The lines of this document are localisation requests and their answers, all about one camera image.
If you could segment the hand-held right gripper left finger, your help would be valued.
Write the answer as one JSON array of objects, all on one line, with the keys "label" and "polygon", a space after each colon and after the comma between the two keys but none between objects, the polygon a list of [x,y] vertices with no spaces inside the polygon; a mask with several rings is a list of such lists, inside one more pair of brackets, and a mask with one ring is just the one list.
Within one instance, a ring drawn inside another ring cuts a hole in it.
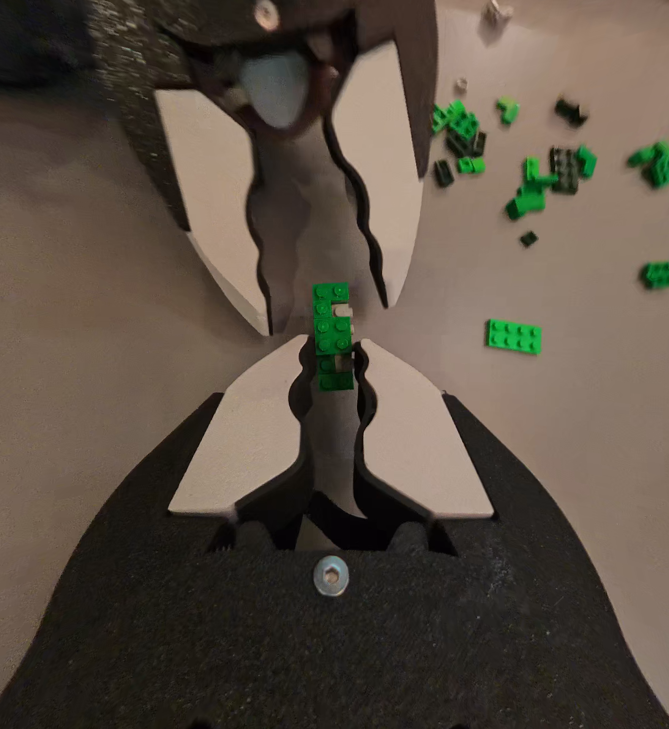
[{"label": "hand-held right gripper left finger", "polygon": [[312,491],[302,421],[311,407],[312,341],[297,335],[224,391],[171,499],[174,515],[293,520]]}]

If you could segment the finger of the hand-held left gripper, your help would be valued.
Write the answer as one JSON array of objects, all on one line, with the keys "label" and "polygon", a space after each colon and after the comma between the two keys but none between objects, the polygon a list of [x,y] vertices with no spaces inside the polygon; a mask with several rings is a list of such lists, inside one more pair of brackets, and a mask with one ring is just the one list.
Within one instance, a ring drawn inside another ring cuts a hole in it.
[{"label": "finger of the hand-held left gripper", "polygon": [[332,157],[355,192],[378,294],[392,308],[410,269],[423,196],[394,40],[358,55],[325,123]]},{"label": "finger of the hand-held left gripper", "polygon": [[245,129],[197,90],[157,90],[189,240],[237,312],[270,336],[269,306],[258,278],[259,247],[248,223],[255,181]]}]

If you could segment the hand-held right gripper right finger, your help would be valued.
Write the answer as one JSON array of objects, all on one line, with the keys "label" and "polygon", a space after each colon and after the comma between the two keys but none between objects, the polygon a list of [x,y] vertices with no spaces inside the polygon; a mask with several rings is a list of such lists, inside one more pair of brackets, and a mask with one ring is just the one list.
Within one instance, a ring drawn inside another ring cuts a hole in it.
[{"label": "hand-held right gripper right finger", "polygon": [[491,518],[491,504],[443,393],[371,339],[356,347],[353,494],[373,520]]}]

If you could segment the green toy brick assembly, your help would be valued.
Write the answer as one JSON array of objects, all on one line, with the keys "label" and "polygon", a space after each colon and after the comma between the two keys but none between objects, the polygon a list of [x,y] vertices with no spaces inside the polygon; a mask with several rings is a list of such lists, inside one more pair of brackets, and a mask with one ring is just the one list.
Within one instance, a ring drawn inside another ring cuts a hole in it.
[{"label": "green toy brick assembly", "polygon": [[322,392],[354,388],[352,309],[347,281],[312,286],[317,379]]}]

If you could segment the pile of green black bricks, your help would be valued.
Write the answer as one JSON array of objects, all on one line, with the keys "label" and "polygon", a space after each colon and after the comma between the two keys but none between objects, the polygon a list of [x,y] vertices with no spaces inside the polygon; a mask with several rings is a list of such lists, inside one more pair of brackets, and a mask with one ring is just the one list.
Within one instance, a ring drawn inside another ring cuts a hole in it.
[{"label": "pile of green black bricks", "polygon": [[[495,103],[501,123],[511,125],[517,118],[521,105],[509,96],[500,97]],[[582,127],[588,119],[582,107],[559,97],[555,103],[555,114],[573,128]],[[454,100],[448,106],[437,104],[432,109],[431,133],[444,132],[446,144],[456,159],[456,171],[462,175],[477,175],[485,171],[486,134],[475,114],[466,110],[463,102]],[[597,156],[585,144],[577,148],[552,147],[549,150],[549,172],[542,174],[540,160],[527,156],[522,164],[522,184],[505,206],[507,217],[516,221],[526,214],[543,211],[547,191],[561,195],[575,195],[579,182],[591,179],[595,172]],[[657,141],[635,151],[627,159],[631,169],[641,169],[641,174],[653,189],[669,185],[669,143]],[[445,188],[454,182],[454,174],[446,159],[434,163],[434,176],[439,187]],[[521,236],[524,247],[536,242],[537,236],[529,231]],[[649,262],[641,271],[643,285],[647,289],[669,288],[669,262]]]}]

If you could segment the flat green toy brick plate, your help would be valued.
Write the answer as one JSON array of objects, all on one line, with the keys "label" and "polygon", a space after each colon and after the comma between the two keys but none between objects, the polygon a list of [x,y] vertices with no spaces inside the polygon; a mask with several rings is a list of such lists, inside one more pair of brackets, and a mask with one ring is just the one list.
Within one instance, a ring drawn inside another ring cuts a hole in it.
[{"label": "flat green toy brick plate", "polygon": [[489,319],[485,323],[488,348],[538,356],[541,353],[542,329],[538,325]]}]

